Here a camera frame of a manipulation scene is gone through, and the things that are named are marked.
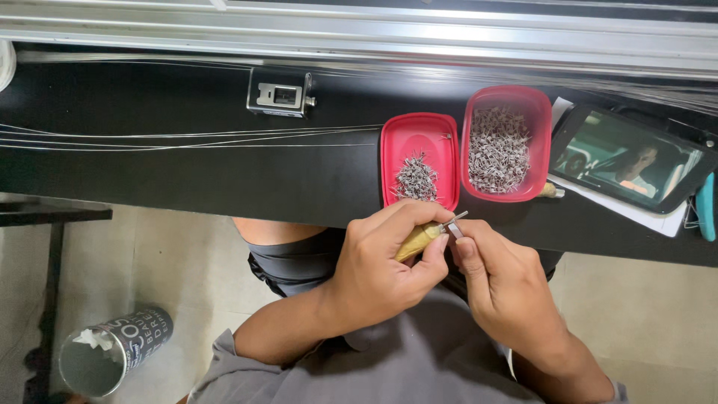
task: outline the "hand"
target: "hand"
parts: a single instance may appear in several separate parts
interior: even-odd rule
[[[334,319],[341,324],[339,334],[372,326],[415,306],[446,277],[447,234],[431,242],[412,267],[394,256],[416,225],[452,217],[438,203],[404,199],[349,223],[334,277],[322,285],[325,304],[331,305]]]
[[[560,366],[570,333],[536,250],[508,241],[482,220],[459,220],[459,227],[465,237],[452,252],[476,322],[539,369]]]

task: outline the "red container lid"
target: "red container lid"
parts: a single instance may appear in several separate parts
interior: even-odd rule
[[[507,106],[516,114],[524,116],[531,137],[528,147],[526,177],[515,191],[507,193],[483,193],[469,183],[469,134],[474,109],[491,109]],[[536,197],[546,184],[551,154],[551,102],[539,90],[525,86],[494,86],[477,91],[466,104],[464,132],[461,139],[461,181],[471,195],[495,202],[523,202]]]
[[[384,207],[398,202],[392,193],[404,159],[424,152],[424,162],[437,172],[437,197],[453,211],[459,203],[459,142],[456,121],[448,116],[417,112],[389,119],[381,130],[381,190]]]

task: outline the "phone screen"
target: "phone screen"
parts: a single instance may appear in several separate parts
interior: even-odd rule
[[[591,111],[554,170],[656,206],[702,157],[700,150],[678,146],[649,129]]]

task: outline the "gray shirt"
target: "gray shirt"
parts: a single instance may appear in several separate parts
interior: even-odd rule
[[[433,289],[383,323],[330,339],[282,369],[239,357],[227,330],[188,403],[542,403],[511,376],[466,303]],[[614,383],[614,403],[628,403]]]

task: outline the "black table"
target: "black table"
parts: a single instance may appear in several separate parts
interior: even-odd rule
[[[171,134],[382,124],[399,114],[431,111],[449,114],[461,126],[465,102],[478,89],[322,76],[314,89],[318,105],[303,120],[251,114],[247,85],[244,70],[19,65],[0,93],[0,123],[64,133]],[[572,101],[586,96],[544,91]],[[370,130],[311,140],[373,144],[360,147],[0,148],[0,191],[342,227],[382,206],[378,138]],[[718,267],[718,244],[704,241],[697,230],[682,229],[671,239],[570,191],[561,200],[491,203],[462,189],[457,211],[464,210],[535,248]]]

